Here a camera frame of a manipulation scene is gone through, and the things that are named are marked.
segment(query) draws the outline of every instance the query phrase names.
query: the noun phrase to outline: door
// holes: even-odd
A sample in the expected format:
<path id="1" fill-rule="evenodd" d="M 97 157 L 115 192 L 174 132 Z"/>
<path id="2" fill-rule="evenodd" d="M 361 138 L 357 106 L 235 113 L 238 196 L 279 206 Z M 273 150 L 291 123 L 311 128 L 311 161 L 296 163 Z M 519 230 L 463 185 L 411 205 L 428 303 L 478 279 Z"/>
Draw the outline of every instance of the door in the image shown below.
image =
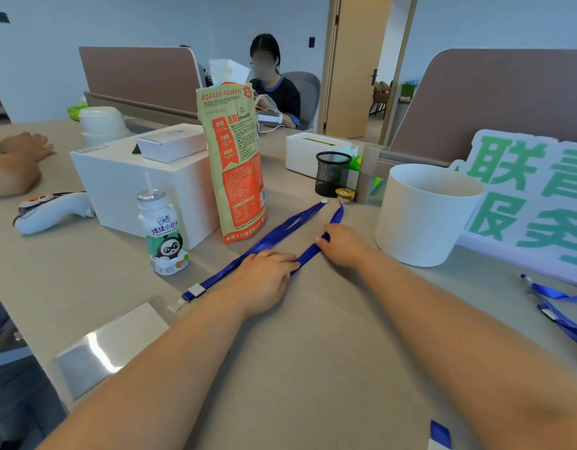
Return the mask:
<path id="1" fill-rule="evenodd" d="M 327 54 L 326 60 L 331 71 L 324 75 L 330 77 L 323 114 L 325 134 L 344 138 L 365 135 L 391 2 L 340 0 L 334 53 Z"/>

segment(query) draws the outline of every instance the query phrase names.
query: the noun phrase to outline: cartoon character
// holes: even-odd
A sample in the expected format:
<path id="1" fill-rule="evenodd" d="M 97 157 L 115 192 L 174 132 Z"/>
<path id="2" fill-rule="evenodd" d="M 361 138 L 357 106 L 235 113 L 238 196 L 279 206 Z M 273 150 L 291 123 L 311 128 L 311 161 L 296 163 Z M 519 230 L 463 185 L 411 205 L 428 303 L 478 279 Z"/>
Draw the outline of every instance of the cartoon character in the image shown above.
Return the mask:
<path id="1" fill-rule="evenodd" d="M 157 247 L 156 257 L 168 257 L 170 259 L 178 257 L 180 249 L 182 249 L 182 235 L 179 233 L 173 235 L 163 235 L 163 240 Z"/>

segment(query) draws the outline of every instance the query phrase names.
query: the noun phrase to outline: woman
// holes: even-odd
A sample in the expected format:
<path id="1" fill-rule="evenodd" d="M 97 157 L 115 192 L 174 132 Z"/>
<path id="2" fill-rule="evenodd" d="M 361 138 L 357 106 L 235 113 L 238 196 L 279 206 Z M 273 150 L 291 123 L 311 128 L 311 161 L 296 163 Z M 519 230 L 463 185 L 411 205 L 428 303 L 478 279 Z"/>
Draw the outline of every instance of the woman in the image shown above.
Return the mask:
<path id="1" fill-rule="evenodd" d="M 269 33 L 258 35 L 251 44 L 251 67 L 255 78 L 253 89 L 259 95 L 269 95 L 282 113 L 282 124 L 286 128 L 297 128 L 301 117 L 301 95 L 289 79 L 280 75 L 280 47 L 276 38 Z M 270 107 L 260 100 L 260 105 Z"/>

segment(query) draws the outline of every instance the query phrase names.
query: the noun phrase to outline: small container lid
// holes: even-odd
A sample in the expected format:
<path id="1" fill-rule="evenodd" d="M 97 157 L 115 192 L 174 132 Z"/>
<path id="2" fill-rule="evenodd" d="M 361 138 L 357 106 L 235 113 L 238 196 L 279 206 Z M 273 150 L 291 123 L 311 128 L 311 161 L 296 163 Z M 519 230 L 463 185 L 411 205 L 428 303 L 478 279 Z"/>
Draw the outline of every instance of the small container lid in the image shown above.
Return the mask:
<path id="1" fill-rule="evenodd" d="M 157 200 L 163 199 L 165 197 L 165 191 L 162 189 L 154 189 L 151 194 L 148 191 L 141 191 L 138 193 L 136 198 L 141 203 L 155 202 Z"/>

